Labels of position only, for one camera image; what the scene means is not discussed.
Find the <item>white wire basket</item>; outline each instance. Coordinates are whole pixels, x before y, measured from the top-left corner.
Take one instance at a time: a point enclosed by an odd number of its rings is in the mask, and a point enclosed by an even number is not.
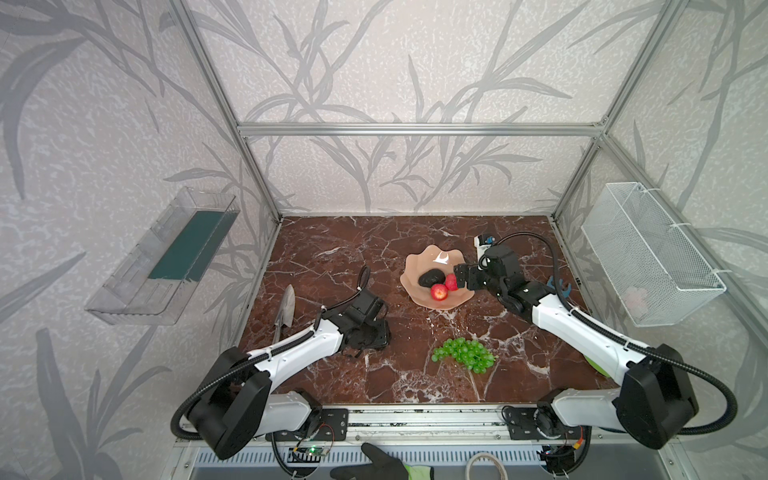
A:
[[[581,230],[637,326],[674,325],[725,291],[642,184],[606,184]]]

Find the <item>gloved hand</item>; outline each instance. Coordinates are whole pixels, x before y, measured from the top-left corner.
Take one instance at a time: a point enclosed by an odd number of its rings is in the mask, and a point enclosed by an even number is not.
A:
[[[370,443],[362,444],[362,453],[371,459],[368,465],[336,467],[331,470],[335,480],[430,480],[434,479],[432,467],[406,466],[397,458],[382,452]]]

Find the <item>vent grille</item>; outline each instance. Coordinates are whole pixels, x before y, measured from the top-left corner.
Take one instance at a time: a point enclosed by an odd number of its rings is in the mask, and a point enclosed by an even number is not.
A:
[[[291,447],[280,447],[280,454],[286,464],[293,466],[312,466],[318,464],[293,463],[290,455]],[[408,465],[457,466],[466,465],[469,459],[480,452],[495,455],[504,465],[543,465],[538,452],[541,447],[534,445],[408,445],[383,446],[387,454],[399,458]],[[320,461],[322,467],[338,467],[370,463],[370,460],[360,451],[359,446],[335,446],[331,452]],[[479,460],[477,465],[490,465],[489,460]],[[219,460],[211,449],[200,449],[197,455],[196,467],[275,467],[271,447],[246,447],[237,455],[227,460]]]

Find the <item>transparent plastic tray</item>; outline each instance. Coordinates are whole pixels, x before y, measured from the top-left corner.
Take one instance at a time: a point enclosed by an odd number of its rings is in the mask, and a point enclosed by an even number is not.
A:
[[[239,212],[232,194],[182,188],[85,309],[112,325],[174,325]]]

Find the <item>marble table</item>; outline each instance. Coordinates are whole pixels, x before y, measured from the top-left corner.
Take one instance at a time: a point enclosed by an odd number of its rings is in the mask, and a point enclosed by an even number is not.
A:
[[[303,388],[321,403],[535,402],[556,388],[604,389],[614,384],[554,335],[508,313],[486,292],[447,312],[410,301],[399,277],[406,256],[430,243],[459,249],[475,260],[472,237],[515,231],[544,235],[557,245],[546,217],[288,217],[251,311],[240,348],[271,343],[280,297],[296,290],[293,327],[283,338],[314,321],[321,304],[353,291],[360,267],[371,267],[369,289],[389,304],[392,342],[358,359],[337,353],[288,379],[278,392]],[[508,241],[520,256],[527,278],[546,282],[551,258],[532,237]],[[581,294],[562,253],[561,276],[571,283],[571,299]],[[469,373],[452,359],[431,361],[432,350],[448,338],[476,338],[499,361],[483,375]]]

